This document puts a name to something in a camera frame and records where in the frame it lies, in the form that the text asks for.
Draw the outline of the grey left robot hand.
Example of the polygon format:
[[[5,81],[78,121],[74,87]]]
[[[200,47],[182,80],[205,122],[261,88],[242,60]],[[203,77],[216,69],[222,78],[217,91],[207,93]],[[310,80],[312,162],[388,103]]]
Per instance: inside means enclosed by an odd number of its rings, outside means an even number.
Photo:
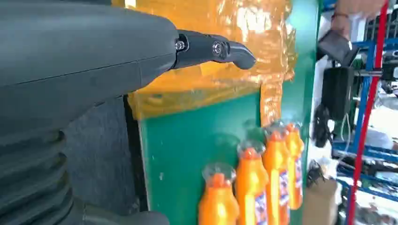
[[[209,61],[247,70],[256,58],[223,36],[179,30],[167,18],[123,7],[1,1],[1,224],[167,225],[159,212],[121,216],[76,199],[62,129],[169,70]]]

